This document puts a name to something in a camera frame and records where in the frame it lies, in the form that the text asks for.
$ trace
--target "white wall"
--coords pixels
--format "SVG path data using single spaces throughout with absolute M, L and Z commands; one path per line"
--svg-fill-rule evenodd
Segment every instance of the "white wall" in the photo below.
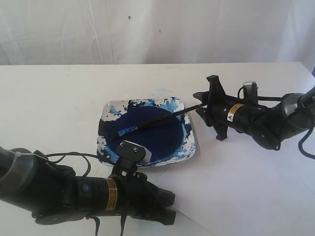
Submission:
M 315 1 L 0 0 L 0 64 L 248 61 L 312 71 Z

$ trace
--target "square plate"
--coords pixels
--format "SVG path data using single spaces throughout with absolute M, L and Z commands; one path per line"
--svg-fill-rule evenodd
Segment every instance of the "square plate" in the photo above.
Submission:
M 116 148 L 123 140 L 146 147 L 152 158 L 149 164 L 138 167 L 152 167 L 177 163 L 192 157 L 196 150 L 193 131 L 187 114 L 170 118 L 146 130 L 135 131 L 112 140 L 113 133 L 139 125 L 184 109 L 183 102 L 176 97 L 134 99 L 108 102 L 102 111 L 98 126 L 97 156 L 100 162 L 106 158 L 116 162 L 119 156 Z

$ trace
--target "ceramic plate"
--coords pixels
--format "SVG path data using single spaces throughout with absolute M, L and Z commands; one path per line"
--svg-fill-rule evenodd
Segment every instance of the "ceramic plate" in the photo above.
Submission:
M 112 135 L 128 127 L 184 109 L 176 97 L 135 99 L 108 102 L 102 111 L 98 126 L 97 156 L 116 162 L 116 148 L 123 140 L 146 147 L 152 158 L 149 164 L 139 167 L 173 164 L 187 160 L 195 153 L 196 144 L 187 114 L 170 118 L 145 130 L 135 131 L 118 139 Z

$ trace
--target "screw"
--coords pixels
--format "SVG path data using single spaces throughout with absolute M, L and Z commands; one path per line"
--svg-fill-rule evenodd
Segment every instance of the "screw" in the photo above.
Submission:
M 87 184 L 83 184 L 83 185 L 82 185 L 82 191 L 83 191 L 83 192 L 86 193 L 86 192 L 88 192 L 89 190 L 90 190 L 90 187 L 89 187 Z

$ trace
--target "paintbrush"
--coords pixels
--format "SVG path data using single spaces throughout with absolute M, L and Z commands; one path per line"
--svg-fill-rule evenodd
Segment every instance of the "paintbrush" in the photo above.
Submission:
M 155 119 L 148 120 L 148 121 L 146 121 L 146 122 L 144 122 L 142 124 L 139 124 L 139 125 L 134 125 L 134 126 L 126 128 L 126 129 L 122 129 L 122 130 L 118 131 L 117 133 L 115 133 L 114 135 L 112 135 L 112 139 L 117 139 L 119 137 L 122 137 L 122 136 L 125 136 L 127 134 L 130 134 L 130 133 L 132 133 L 132 132 L 134 132 L 136 130 L 144 130 L 144 129 L 149 128 L 149 127 L 151 127 L 151 126 L 153 126 L 153 125 L 155 125 L 157 123 L 165 121 L 165 120 L 167 120 L 169 118 L 176 117 L 176 116 L 184 114 L 186 112 L 190 112 L 190 111 L 196 110 L 197 108 L 204 107 L 206 105 L 207 105 L 207 103 L 201 103 L 199 105 L 188 107 L 186 109 L 183 109 L 183 110 L 180 110 L 180 111 L 168 114 L 168 115 L 164 115 L 164 116 L 161 116 L 161 117 L 158 117 L 158 118 L 155 118 Z

